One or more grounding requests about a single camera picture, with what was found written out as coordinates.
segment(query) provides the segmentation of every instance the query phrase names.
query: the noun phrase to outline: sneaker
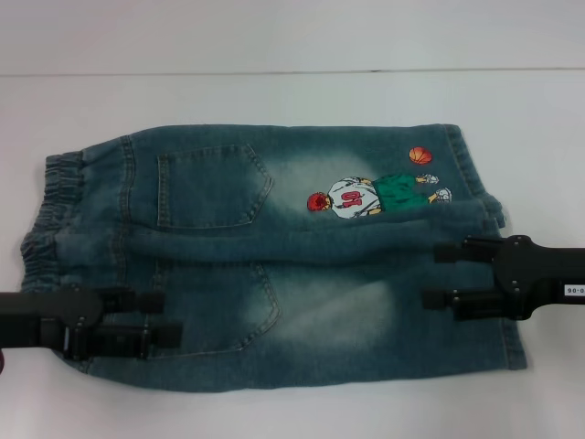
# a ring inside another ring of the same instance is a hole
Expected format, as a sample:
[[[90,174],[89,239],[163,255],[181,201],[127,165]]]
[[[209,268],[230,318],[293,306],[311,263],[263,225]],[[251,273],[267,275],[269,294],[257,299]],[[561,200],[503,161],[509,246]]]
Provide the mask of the sneaker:
[[[436,185],[439,183],[439,179],[436,176],[432,176],[431,174],[425,174],[424,176],[419,176],[419,178],[424,178],[424,183],[428,183],[430,185]]]
[[[451,203],[451,191],[448,188],[439,189],[435,195],[437,196],[436,203]]]

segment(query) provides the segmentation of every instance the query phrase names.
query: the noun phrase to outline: red hair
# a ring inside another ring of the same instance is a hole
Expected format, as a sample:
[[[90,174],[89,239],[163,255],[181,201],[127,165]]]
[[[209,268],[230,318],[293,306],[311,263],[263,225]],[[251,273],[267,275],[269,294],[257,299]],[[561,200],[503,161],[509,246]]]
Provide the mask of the red hair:
[[[327,199],[329,196],[324,194],[323,192],[316,192],[312,194],[312,196],[307,199],[307,208],[309,210],[316,211],[316,210],[325,210],[327,209]]]

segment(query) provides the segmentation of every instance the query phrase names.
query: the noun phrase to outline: white jersey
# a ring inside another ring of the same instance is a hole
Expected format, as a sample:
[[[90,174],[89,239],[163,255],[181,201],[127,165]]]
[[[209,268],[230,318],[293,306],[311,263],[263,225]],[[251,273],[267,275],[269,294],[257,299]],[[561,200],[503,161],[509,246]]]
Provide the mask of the white jersey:
[[[371,184],[362,183],[358,177],[347,177],[335,183],[327,194],[331,210],[340,218],[366,216],[372,209],[380,208],[380,200]]]

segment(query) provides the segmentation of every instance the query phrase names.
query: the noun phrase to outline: denim shorts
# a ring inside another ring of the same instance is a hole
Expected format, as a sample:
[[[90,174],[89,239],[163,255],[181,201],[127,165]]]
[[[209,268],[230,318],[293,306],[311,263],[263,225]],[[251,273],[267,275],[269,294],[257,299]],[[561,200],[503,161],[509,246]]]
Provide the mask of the denim shorts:
[[[183,343],[84,373],[171,391],[320,386],[523,369],[516,323],[455,322],[420,290],[490,287],[433,245],[498,235],[461,131],[166,126],[47,160],[22,290],[166,294]]]

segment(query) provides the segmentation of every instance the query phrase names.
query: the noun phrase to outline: back pocket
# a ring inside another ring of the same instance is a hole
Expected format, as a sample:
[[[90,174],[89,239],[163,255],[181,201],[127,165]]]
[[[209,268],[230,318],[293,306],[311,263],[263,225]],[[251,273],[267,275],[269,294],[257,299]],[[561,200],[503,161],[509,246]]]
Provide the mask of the back pocket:
[[[250,224],[272,178],[249,145],[158,156],[158,226],[210,229]]]
[[[262,267],[157,262],[154,289],[165,292],[165,313],[149,316],[183,324],[178,349],[155,349],[151,359],[244,349],[277,321],[280,308]]]

